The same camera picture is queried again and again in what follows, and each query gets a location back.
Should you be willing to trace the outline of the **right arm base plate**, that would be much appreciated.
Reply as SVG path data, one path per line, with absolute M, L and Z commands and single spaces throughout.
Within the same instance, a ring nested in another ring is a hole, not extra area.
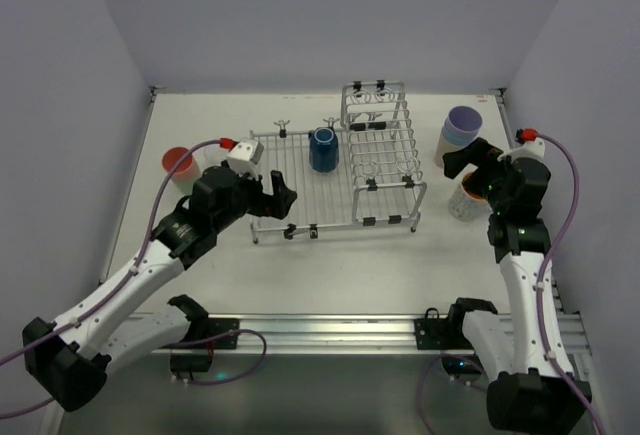
M 420 351 L 473 350 L 471 343 L 454 327 L 448 316 L 435 307 L 413 320 L 416 348 Z

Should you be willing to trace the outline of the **lavender plastic cup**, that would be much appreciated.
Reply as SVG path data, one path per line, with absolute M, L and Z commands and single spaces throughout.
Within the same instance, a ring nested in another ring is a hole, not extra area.
M 483 125 L 481 114 L 468 106 L 453 107 L 445 120 L 446 130 L 459 137 L 475 136 Z

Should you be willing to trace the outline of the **pink plastic cup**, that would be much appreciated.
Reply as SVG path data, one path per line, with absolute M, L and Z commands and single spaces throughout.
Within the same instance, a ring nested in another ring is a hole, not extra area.
M 172 147 L 161 158 L 163 169 L 171 172 L 174 183 L 195 181 L 201 174 L 200 167 L 186 147 Z

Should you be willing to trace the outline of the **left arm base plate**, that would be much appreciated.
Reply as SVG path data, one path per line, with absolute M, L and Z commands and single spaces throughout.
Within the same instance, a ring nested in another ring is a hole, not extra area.
M 186 335 L 171 348 L 235 350 L 240 328 L 237 318 L 206 318 L 190 323 Z

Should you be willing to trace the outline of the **light blue plastic cup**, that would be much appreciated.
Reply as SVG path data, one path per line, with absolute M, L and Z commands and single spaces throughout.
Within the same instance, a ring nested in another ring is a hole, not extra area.
M 445 123 L 442 127 L 442 137 L 450 144 L 464 147 L 478 136 L 478 130 L 461 130 L 454 125 Z

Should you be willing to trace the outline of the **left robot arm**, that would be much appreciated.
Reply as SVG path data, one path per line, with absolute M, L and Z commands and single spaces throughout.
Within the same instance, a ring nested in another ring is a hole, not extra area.
M 227 165 L 207 169 L 111 279 L 53 321 L 36 317 L 24 327 L 27 372 L 68 412 L 91 401 L 114 362 L 106 350 L 109 338 L 143 301 L 212 250 L 236 220 L 288 216 L 298 195 L 281 172 L 270 177 L 272 191 L 266 193 L 261 177 L 239 175 Z

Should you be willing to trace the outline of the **clear plastic tumbler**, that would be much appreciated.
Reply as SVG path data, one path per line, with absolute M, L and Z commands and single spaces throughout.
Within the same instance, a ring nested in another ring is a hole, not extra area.
M 206 146 L 202 152 L 207 166 L 219 165 L 226 156 L 226 151 L 217 144 Z

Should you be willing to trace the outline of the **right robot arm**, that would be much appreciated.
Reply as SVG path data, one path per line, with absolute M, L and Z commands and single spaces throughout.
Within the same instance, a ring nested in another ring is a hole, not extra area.
M 504 152 L 477 138 L 443 156 L 446 177 L 467 166 L 465 192 L 491 210 L 487 236 L 511 307 L 507 336 L 484 301 L 458 301 L 456 319 L 488 379 L 487 415 L 496 430 L 568 434 L 592 401 L 590 385 L 576 379 L 565 351 L 552 291 L 551 257 L 556 241 L 540 218 L 551 180 L 543 162 L 542 136 L 526 129 L 517 147 Z

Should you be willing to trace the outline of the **dark blue ceramic mug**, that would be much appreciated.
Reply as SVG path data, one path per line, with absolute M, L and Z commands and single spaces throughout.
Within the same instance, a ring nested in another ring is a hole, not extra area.
M 339 163 L 339 142 L 333 128 L 318 127 L 308 133 L 309 163 L 319 173 L 330 173 Z

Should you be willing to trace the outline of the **white floral ceramic mug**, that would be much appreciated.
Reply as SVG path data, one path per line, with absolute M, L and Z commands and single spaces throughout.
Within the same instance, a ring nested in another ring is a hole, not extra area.
M 472 175 L 472 172 L 467 172 L 464 175 L 448 201 L 449 213 L 455 219 L 463 222 L 476 220 L 490 212 L 489 204 L 484 198 L 467 191 L 464 187 L 464 183 Z

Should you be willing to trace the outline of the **beige plastic cup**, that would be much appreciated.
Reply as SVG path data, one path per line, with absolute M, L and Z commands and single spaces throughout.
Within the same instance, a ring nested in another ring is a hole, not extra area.
M 462 144 L 452 143 L 448 141 L 444 136 L 440 136 L 435 150 L 434 163 L 437 167 L 444 167 L 443 157 L 445 154 L 456 152 L 466 148 L 469 142 L 463 142 Z

